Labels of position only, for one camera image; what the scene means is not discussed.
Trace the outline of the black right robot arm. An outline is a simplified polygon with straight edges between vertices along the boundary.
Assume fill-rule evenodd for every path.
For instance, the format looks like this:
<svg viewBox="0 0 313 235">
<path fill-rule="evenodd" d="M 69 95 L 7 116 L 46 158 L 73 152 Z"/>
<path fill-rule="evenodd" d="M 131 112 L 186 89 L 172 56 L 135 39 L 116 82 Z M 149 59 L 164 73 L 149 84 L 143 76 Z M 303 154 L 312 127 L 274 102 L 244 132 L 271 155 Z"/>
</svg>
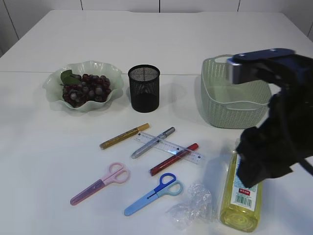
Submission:
<svg viewBox="0 0 313 235">
<path fill-rule="evenodd" d="M 263 80 L 281 90 L 269 101 L 268 118 L 240 136 L 239 179 L 251 188 L 291 173 L 295 163 L 312 174 L 307 158 L 313 155 L 313 60 L 293 54 L 242 62 L 242 68 L 240 83 Z"/>
</svg>

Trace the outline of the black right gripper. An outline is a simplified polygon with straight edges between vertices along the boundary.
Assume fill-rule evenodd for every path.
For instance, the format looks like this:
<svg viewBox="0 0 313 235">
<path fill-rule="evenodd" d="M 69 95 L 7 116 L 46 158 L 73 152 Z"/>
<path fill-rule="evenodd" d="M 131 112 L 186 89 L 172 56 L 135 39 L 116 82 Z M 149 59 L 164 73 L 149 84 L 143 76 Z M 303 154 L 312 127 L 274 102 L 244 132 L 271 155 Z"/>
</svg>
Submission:
<svg viewBox="0 0 313 235">
<path fill-rule="evenodd" d="M 313 155 L 313 96 L 275 94 L 268 108 L 267 119 L 245 129 L 236 148 L 237 176 L 245 188 L 288 174 L 295 163 L 313 173 L 306 160 Z"/>
</svg>

